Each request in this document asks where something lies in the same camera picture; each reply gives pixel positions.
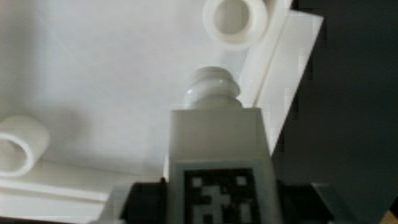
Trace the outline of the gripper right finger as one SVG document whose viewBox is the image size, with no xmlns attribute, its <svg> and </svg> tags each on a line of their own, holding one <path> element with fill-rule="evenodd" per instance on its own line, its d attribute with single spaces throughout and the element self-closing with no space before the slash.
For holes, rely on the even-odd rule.
<svg viewBox="0 0 398 224">
<path fill-rule="evenodd" d="M 278 182 L 285 224 L 363 224 L 327 183 Z"/>
</svg>

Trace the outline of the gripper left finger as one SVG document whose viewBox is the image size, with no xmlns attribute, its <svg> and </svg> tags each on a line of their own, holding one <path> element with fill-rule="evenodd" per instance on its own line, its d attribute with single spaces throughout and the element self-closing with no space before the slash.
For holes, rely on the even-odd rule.
<svg viewBox="0 0 398 224">
<path fill-rule="evenodd" d="M 114 187 L 98 218 L 88 224 L 166 224 L 168 183 L 136 182 Z"/>
</svg>

